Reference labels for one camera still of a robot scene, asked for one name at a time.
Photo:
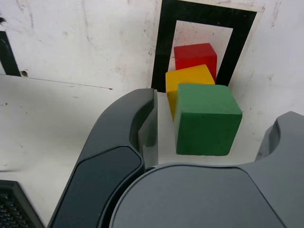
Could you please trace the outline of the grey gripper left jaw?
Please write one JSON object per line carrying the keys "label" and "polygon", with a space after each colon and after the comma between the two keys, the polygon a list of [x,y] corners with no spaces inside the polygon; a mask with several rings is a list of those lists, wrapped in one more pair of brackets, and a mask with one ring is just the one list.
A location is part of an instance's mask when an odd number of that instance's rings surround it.
{"label": "grey gripper left jaw", "polygon": [[123,192],[146,171],[142,147],[157,145],[157,91],[136,89],[94,124],[51,217],[51,228],[107,228]]}

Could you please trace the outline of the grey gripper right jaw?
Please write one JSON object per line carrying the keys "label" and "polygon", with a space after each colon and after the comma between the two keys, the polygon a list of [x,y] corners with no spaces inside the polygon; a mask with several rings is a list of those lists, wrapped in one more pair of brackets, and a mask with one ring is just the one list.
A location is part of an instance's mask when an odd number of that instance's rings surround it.
{"label": "grey gripper right jaw", "polygon": [[279,116],[256,160],[235,166],[159,165],[116,204],[112,228],[301,228],[304,117]]}

